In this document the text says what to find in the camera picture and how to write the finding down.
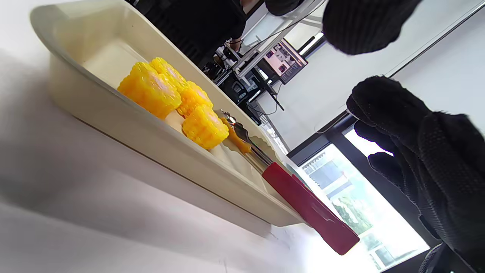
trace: knit glove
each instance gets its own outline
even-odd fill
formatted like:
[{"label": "knit glove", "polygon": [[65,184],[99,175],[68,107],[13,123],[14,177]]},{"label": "knit glove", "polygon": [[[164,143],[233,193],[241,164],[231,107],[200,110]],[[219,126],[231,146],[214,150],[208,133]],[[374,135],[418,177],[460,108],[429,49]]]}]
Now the knit glove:
[{"label": "knit glove", "polygon": [[485,266],[485,142],[465,115],[432,112],[391,79],[359,83],[347,107],[356,133],[383,150],[371,167],[401,190],[445,243]]}]

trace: window frame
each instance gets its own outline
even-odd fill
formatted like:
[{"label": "window frame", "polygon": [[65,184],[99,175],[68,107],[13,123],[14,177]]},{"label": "window frame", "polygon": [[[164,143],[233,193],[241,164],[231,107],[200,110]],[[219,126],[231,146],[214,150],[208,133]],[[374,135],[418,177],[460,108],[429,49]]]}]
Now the window frame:
[{"label": "window frame", "polygon": [[[419,220],[418,208],[391,182],[386,180],[369,165],[367,157],[353,145],[344,135],[352,130],[357,119],[344,112],[332,122],[314,134],[299,148],[292,150],[288,157],[301,167],[312,157],[320,153],[328,145],[334,144],[337,149],[350,161],[350,163],[374,186],[374,188],[389,202],[389,204],[408,222],[408,224],[429,245],[430,249],[441,242],[434,238]],[[417,272],[428,251],[418,254],[402,263],[399,263],[384,272]]]}]

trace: corn piece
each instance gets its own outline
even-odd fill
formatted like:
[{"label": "corn piece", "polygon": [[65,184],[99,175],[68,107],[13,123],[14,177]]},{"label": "corn piece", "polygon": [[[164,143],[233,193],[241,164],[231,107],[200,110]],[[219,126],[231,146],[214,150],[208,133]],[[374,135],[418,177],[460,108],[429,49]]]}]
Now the corn piece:
[{"label": "corn piece", "polygon": [[195,83],[188,81],[187,87],[180,93],[182,104],[177,108],[177,112],[187,117],[199,105],[207,105],[210,109],[214,107],[207,93]]},{"label": "corn piece", "polygon": [[182,103],[168,78],[147,63],[136,63],[121,81],[118,91],[160,119],[165,119]]},{"label": "corn piece", "polygon": [[182,75],[173,66],[162,58],[158,57],[153,59],[150,62],[150,66],[153,67],[158,74],[165,74],[170,82],[175,85],[177,92],[181,93],[187,87],[185,78],[182,77]]},{"label": "corn piece", "polygon": [[198,106],[182,123],[185,135],[200,147],[210,150],[229,135],[229,129],[207,105]]}]

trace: yellow corn kernels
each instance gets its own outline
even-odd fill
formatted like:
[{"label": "yellow corn kernels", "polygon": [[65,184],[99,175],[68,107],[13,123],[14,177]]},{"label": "yellow corn kernels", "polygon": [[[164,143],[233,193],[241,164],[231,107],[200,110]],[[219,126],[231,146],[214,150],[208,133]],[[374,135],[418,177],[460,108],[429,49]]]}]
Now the yellow corn kernels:
[{"label": "yellow corn kernels", "polygon": [[187,117],[199,105],[207,105],[210,109],[214,107],[207,93],[195,83],[188,81],[187,87],[180,93],[182,104],[177,108],[177,112]]},{"label": "yellow corn kernels", "polygon": [[175,70],[173,66],[162,58],[158,57],[153,59],[150,62],[150,66],[153,67],[158,74],[165,74],[169,78],[170,82],[175,85],[177,92],[181,93],[187,87],[185,78],[182,77],[182,75]]},{"label": "yellow corn kernels", "polygon": [[229,129],[207,105],[198,106],[182,123],[185,135],[206,150],[219,145],[229,135]]},{"label": "yellow corn kernels", "polygon": [[118,91],[160,119],[165,119],[182,103],[169,79],[147,63],[136,63]]}]

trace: white table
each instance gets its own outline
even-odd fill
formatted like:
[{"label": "white table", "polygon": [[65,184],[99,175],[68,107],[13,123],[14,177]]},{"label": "white table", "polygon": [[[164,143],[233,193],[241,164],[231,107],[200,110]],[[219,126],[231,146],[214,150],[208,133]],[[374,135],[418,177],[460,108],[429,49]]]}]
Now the white table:
[{"label": "white table", "polygon": [[271,226],[56,107],[29,22],[47,3],[0,10],[0,272],[357,270],[311,228]]}]

